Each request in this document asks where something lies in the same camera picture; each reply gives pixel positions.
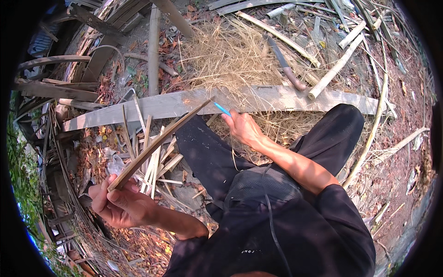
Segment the person's right hand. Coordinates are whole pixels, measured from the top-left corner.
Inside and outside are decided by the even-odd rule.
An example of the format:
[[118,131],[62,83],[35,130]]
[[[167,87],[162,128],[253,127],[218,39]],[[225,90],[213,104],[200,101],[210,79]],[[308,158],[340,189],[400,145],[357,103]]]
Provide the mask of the person's right hand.
[[234,109],[229,111],[232,115],[222,113],[221,117],[231,130],[231,134],[241,143],[252,148],[266,136],[261,132],[260,127],[248,113],[239,114]]
[[158,221],[159,206],[146,194],[139,192],[135,180],[130,178],[123,189],[108,193],[108,186],[117,178],[112,174],[101,185],[89,188],[92,209],[115,228],[153,225]]

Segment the blue marker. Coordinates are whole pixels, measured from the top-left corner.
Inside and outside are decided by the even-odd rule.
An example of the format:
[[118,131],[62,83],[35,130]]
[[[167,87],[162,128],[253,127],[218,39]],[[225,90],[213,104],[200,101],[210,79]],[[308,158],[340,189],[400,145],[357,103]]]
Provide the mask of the blue marker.
[[223,113],[225,113],[225,114],[229,115],[230,117],[232,117],[232,115],[231,115],[231,114],[230,114],[225,108],[223,108],[222,106],[220,106],[218,103],[214,102],[214,105],[215,105],[217,108],[219,108]]

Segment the leg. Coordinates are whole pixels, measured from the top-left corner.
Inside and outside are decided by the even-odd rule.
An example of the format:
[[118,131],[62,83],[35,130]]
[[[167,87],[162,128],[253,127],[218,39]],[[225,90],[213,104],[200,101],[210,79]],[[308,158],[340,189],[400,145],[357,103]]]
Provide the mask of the leg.
[[335,176],[355,148],[364,121],[356,107],[339,104],[290,149],[320,164]]
[[186,162],[214,200],[224,201],[238,170],[253,168],[246,159],[232,159],[232,149],[209,129],[204,120],[194,116],[175,132],[177,145]]

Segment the cord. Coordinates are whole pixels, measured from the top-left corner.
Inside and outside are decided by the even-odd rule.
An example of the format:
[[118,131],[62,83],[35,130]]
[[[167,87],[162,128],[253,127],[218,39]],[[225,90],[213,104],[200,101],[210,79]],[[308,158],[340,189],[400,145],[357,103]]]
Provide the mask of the cord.
[[280,244],[277,240],[277,236],[274,230],[274,221],[272,219],[272,208],[271,208],[271,202],[269,201],[269,197],[268,194],[266,192],[266,187],[265,185],[263,185],[263,179],[264,179],[264,175],[266,174],[266,171],[268,171],[268,169],[271,167],[272,164],[269,164],[266,169],[263,172],[263,175],[261,176],[261,186],[263,187],[264,190],[264,197],[266,198],[266,203],[268,204],[268,211],[269,211],[269,225],[271,227],[271,235],[272,235],[272,239],[274,240],[274,243],[278,249],[278,252],[280,253],[281,258],[283,259],[284,265],[286,266],[286,270],[288,271],[288,274],[290,277],[292,277],[292,273],[291,273],[291,269],[289,268],[289,264],[288,261],[286,260],[286,256],[283,253],[283,250],[280,247]]

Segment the forearm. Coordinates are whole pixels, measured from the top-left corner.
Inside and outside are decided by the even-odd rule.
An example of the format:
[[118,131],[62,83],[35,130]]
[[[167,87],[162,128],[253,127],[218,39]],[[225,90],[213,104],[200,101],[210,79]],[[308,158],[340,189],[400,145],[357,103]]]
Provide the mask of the forearm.
[[155,223],[150,224],[177,234],[179,239],[208,237],[209,231],[198,219],[185,213],[158,206]]
[[338,184],[337,179],[324,167],[278,145],[266,136],[252,143],[251,147],[269,157],[302,187],[316,195],[326,186]]

